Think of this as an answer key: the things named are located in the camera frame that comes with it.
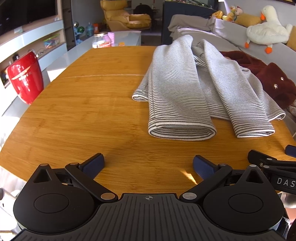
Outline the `grey striped garment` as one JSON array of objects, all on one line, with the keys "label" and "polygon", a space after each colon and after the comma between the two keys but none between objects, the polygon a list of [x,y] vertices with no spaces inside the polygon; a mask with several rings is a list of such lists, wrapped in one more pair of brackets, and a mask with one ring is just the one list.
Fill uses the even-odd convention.
[{"label": "grey striped garment", "polygon": [[148,132],[157,138],[203,141],[215,136],[212,118],[231,122],[238,138],[274,134],[285,112],[259,79],[210,42],[185,35],[158,46],[132,99],[149,104]]}]

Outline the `dark red fleece jacket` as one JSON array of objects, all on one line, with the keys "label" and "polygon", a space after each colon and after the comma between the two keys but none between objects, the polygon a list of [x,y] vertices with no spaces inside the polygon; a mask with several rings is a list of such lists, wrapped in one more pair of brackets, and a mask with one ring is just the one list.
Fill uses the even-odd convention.
[{"label": "dark red fleece jacket", "polygon": [[264,91],[282,108],[295,101],[295,83],[275,64],[268,65],[242,51],[222,51],[221,54],[247,68],[262,83]]}]

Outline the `red round appliance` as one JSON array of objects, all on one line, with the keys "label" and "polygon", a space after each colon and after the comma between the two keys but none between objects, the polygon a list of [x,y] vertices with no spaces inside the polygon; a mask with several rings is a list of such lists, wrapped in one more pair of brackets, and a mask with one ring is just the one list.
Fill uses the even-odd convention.
[{"label": "red round appliance", "polygon": [[18,97],[28,105],[44,90],[41,68],[33,51],[27,52],[9,65],[6,73]]}]

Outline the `white goose plush toy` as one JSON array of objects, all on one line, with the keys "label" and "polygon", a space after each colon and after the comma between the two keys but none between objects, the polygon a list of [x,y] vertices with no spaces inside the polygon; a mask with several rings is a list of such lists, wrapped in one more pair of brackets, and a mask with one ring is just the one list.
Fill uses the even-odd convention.
[{"label": "white goose plush toy", "polygon": [[278,19],[276,9],[271,5],[267,5],[261,10],[260,19],[264,21],[264,23],[247,28],[247,41],[244,47],[248,49],[250,42],[265,45],[266,54],[270,54],[273,51],[273,44],[286,44],[288,42],[293,26],[287,24],[287,26],[284,27]]}]

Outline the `grey sofa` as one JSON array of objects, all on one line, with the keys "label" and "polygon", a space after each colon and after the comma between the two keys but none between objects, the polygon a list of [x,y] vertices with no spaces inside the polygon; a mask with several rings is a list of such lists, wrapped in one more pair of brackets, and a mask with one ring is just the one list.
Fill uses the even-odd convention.
[{"label": "grey sofa", "polygon": [[220,51],[242,51],[248,55],[261,60],[265,64],[275,63],[289,79],[295,83],[295,51],[283,43],[273,45],[273,51],[266,54],[265,45],[258,45],[250,42],[248,49],[244,47],[247,41],[246,27],[236,23],[216,19],[211,31],[203,31],[194,28],[179,28],[170,32],[170,37],[175,40],[178,37],[189,34],[194,37],[194,42],[206,39]]}]

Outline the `glass jar red label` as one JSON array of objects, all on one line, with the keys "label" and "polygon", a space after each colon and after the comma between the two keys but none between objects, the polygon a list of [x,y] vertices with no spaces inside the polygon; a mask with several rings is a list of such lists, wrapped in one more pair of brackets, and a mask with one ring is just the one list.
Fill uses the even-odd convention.
[{"label": "glass jar red label", "polygon": [[93,41],[92,41],[92,47],[94,49],[111,47],[111,39],[108,36],[108,33],[107,32],[101,32],[101,33],[98,33],[98,34],[94,34],[94,38],[93,38]]}]

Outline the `plastic box of toys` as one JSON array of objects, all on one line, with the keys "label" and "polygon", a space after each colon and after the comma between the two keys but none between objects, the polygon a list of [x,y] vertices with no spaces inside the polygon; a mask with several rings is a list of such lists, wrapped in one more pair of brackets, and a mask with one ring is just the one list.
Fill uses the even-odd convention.
[{"label": "plastic box of toys", "polygon": [[43,41],[44,47],[50,49],[60,43],[60,34],[52,35]]}]

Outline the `yellow sofa cushion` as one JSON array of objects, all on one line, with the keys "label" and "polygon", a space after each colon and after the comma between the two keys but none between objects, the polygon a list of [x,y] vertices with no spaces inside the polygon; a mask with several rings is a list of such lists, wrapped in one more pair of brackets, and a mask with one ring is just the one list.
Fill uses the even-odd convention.
[{"label": "yellow sofa cushion", "polygon": [[248,28],[249,26],[262,23],[262,20],[259,16],[242,13],[236,18],[235,23]]}]

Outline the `white tv cabinet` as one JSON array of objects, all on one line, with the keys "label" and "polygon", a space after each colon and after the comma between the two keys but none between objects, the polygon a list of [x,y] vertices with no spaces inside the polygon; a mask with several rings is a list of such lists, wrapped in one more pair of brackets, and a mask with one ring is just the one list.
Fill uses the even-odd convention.
[{"label": "white tv cabinet", "polygon": [[[23,33],[10,31],[1,36],[1,70],[13,61],[12,56],[18,54],[20,57],[34,51],[39,55],[38,61],[42,71],[51,65],[55,60],[67,52],[64,35],[63,20],[56,17],[49,17],[22,26]],[[58,35],[60,43],[46,49],[43,41],[53,35]]]}]

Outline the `pink small box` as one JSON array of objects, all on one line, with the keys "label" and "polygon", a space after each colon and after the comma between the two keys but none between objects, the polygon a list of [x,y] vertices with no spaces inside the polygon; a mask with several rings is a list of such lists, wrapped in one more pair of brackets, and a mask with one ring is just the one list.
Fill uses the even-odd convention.
[{"label": "pink small box", "polygon": [[114,33],[113,32],[108,32],[108,36],[109,36],[109,38],[110,38],[110,40],[111,40],[111,46],[112,47],[114,47],[115,46],[115,35],[114,35]]}]

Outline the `blue robot toy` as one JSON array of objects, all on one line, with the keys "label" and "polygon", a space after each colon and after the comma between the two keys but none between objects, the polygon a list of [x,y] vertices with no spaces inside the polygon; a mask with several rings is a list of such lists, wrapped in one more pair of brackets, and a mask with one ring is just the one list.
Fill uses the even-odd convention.
[{"label": "blue robot toy", "polygon": [[82,43],[82,40],[80,40],[80,35],[84,33],[85,28],[83,26],[80,26],[78,22],[74,22],[73,31],[74,31],[75,44],[78,45]]}]

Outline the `blue water bottle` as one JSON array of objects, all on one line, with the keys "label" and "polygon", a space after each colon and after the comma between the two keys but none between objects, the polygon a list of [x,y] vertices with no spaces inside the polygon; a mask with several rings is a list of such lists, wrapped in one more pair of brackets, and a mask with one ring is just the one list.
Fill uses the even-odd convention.
[{"label": "blue water bottle", "polygon": [[91,23],[86,26],[86,38],[92,37],[94,35],[94,27]]}]

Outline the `beige blanket on sofa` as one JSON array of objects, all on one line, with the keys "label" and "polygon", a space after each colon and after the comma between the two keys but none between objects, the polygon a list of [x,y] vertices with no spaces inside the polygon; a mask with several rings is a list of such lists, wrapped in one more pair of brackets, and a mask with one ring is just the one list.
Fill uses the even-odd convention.
[{"label": "beige blanket on sofa", "polygon": [[173,15],[171,22],[168,26],[170,32],[175,32],[179,28],[194,28],[203,31],[211,31],[214,27],[216,18],[209,19],[201,16],[188,16],[188,15]]}]

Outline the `orange bag on floor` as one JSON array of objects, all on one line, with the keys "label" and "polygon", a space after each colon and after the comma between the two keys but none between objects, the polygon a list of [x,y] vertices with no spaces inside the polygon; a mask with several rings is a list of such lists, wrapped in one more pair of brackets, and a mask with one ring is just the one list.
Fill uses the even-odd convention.
[{"label": "orange bag on floor", "polygon": [[94,30],[94,34],[98,34],[99,33],[99,24],[98,23],[94,23],[93,24],[93,30]]}]

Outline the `black television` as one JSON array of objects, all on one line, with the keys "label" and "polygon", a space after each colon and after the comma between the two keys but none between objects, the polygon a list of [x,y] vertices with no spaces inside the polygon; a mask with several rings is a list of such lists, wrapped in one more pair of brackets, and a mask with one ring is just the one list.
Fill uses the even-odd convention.
[{"label": "black television", "polygon": [[55,0],[1,1],[1,35],[31,22],[57,15]]}]

